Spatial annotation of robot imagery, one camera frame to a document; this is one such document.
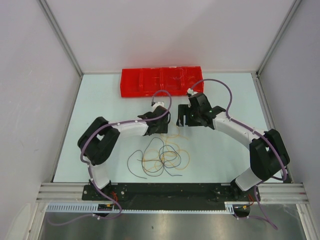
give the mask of red plastic container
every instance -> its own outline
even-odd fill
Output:
[[[121,75],[121,97],[149,97],[158,90],[167,90],[172,96],[185,96],[193,84],[202,80],[200,66],[125,68]],[[194,91],[203,93],[204,83]]]

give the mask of metal floor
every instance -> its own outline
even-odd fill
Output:
[[[257,219],[236,220],[225,214],[123,214],[113,220],[86,217],[65,226],[43,221],[40,240],[305,240],[296,205],[265,205],[278,226]],[[83,213],[46,213],[54,223],[69,221]],[[257,205],[250,215],[261,216]]]

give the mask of white work surface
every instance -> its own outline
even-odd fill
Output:
[[[267,129],[256,89],[250,73],[203,73],[203,78],[213,78],[225,82],[232,90],[233,102],[230,115],[250,126]],[[91,74],[84,75],[77,100],[74,106],[70,124],[67,130],[62,152],[54,176],[54,182],[84,183],[88,182],[87,165],[80,161],[78,139],[97,117],[104,117],[110,122],[135,119],[151,111],[151,97],[121,98],[121,74]],[[226,108],[229,102],[229,93],[219,83],[205,82],[204,93],[212,107],[219,105]],[[156,97],[156,101],[164,101],[169,105],[168,97]],[[171,122],[168,134],[178,133],[175,126],[178,118],[178,105],[187,104],[187,96],[172,97],[170,109]],[[128,157],[136,150],[144,150],[153,137],[136,136],[118,140],[107,164],[105,171],[114,183],[229,183],[250,166],[249,151],[230,136],[212,130],[208,127],[180,127],[180,135],[169,139],[181,149],[189,152],[190,163],[184,170],[168,169],[170,176],[163,172],[158,177],[147,176],[138,153],[130,161],[130,169],[142,179],[132,175],[127,168]],[[159,149],[161,142],[154,140],[151,149]],[[188,156],[182,152],[182,164],[185,166]]]

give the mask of purple cable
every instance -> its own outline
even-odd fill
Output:
[[[90,166],[90,163],[86,160],[84,160],[84,155],[85,155],[85,151],[89,145],[89,143],[92,141],[93,138],[96,137],[96,135],[103,129],[109,127],[109,126],[115,126],[115,125],[120,125],[120,124],[128,124],[128,123],[137,123],[137,122],[150,122],[150,121],[155,121],[155,120],[158,120],[158,119],[161,119],[162,117],[164,117],[170,110],[171,108],[171,104],[172,104],[172,98],[171,98],[171,95],[170,93],[167,91],[167,90],[158,90],[156,91],[153,96],[152,96],[152,101],[151,103],[154,103],[154,99],[155,99],[155,96],[158,94],[158,93],[166,93],[169,97],[169,107],[167,108],[167,110],[160,116],[157,116],[157,117],[154,117],[154,118],[150,118],[150,119],[136,119],[136,120],[126,120],[126,121],[119,121],[119,122],[113,122],[113,123],[108,123],[106,125],[103,125],[101,127],[99,127],[89,138],[88,140],[85,142],[85,144],[83,145],[83,148],[81,150],[81,154],[80,154],[80,160],[81,162],[85,163],[88,165],[88,171],[89,171],[89,176],[90,176],[90,180],[93,184],[93,186],[95,187],[95,189],[103,196],[105,197],[106,199],[112,201],[115,205],[118,206],[119,208],[119,212],[117,213],[117,215],[115,216],[112,216],[112,217],[103,217],[103,216],[97,216],[98,219],[115,219],[117,217],[119,217],[121,215],[121,212],[122,212],[122,207],[121,205],[115,201],[113,198],[107,196],[106,194],[104,194],[97,186],[96,182],[94,181],[94,178],[93,178],[93,174],[92,174],[92,169],[91,169],[91,166]],[[52,223],[49,219],[48,219],[48,223],[50,223],[51,225],[53,226],[63,226],[63,225],[67,225],[67,224],[70,224],[70,223],[73,223],[74,221],[78,220],[78,219],[81,219],[81,218],[84,218],[84,217],[88,217],[88,216],[92,216],[92,214],[85,214],[85,215],[82,215],[82,216],[79,216],[79,217],[76,217],[75,219],[73,220],[70,220],[70,221],[67,221],[67,222],[64,222],[64,223]]]
[[[191,89],[193,90],[193,89],[195,88],[195,86],[197,86],[198,84],[200,84],[200,83],[202,83],[202,82],[204,82],[204,81],[217,82],[217,83],[220,83],[220,84],[222,84],[223,86],[226,87],[226,89],[228,90],[229,95],[230,95],[230,101],[229,101],[229,104],[228,104],[228,106],[226,107],[226,110],[225,110],[225,115],[226,115],[226,117],[227,117],[230,121],[232,121],[232,122],[234,122],[234,123],[236,123],[236,124],[244,127],[245,129],[249,130],[249,131],[252,132],[253,134],[256,134],[257,136],[259,136],[260,138],[262,138],[262,139],[266,142],[266,144],[269,146],[269,148],[270,148],[270,149],[272,150],[272,152],[274,153],[276,159],[279,161],[279,164],[280,164],[281,169],[282,169],[282,172],[283,172],[282,178],[278,178],[278,177],[274,177],[274,176],[272,176],[272,178],[273,178],[273,179],[277,179],[277,180],[285,181],[285,180],[287,179],[287,172],[286,172],[285,166],[284,166],[283,162],[281,161],[281,158],[280,158],[279,154],[277,153],[276,149],[275,149],[274,146],[271,144],[271,142],[269,142],[269,140],[266,139],[265,136],[263,136],[263,135],[260,134],[259,132],[255,131],[253,128],[249,127],[248,125],[246,125],[246,124],[244,124],[244,123],[242,123],[242,122],[240,122],[240,121],[238,121],[238,120],[233,119],[233,118],[229,115],[229,108],[230,108],[231,103],[232,103],[232,100],[233,100],[233,95],[232,95],[232,92],[231,92],[230,87],[229,87],[227,84],[225,84],[223,81],[220,81],[220,80],[216,80],[216,79],[203,79],[203,80],[200,80],[200,81],[196,82],[196,83],[191,87]],[[238,217],[236,214],[234,214],[234,216],[235,216],[237,219],[247,219],[247,218],[250,218],[250,219],[263,220],[263,221],[266,221],[267,223],[269,223],[275,230],[278,230],[278,227],[277,227],[277,226],[269,219],[269,217],[267,216],[266,212],[264,211],[264,209],[263,209],[263,207],[262,207],[262,205],[261,205],[261,203],[260,203],[260,201],[259,201],[259,199],[258,199],[257,191],[256,191],[256,190],[257,190],[257,185],[255,185],[254,188],[253,188],[253,189],[254,189],[254,196],[255,196],[256,202],[258,203],[258,205],[259,205],[259,207],[260,207],[260,210],[261,210],[261,212],[263,213],[263,215],[264,215],[265,218],[263,218],[263,217],[261,217],[261,216]]]

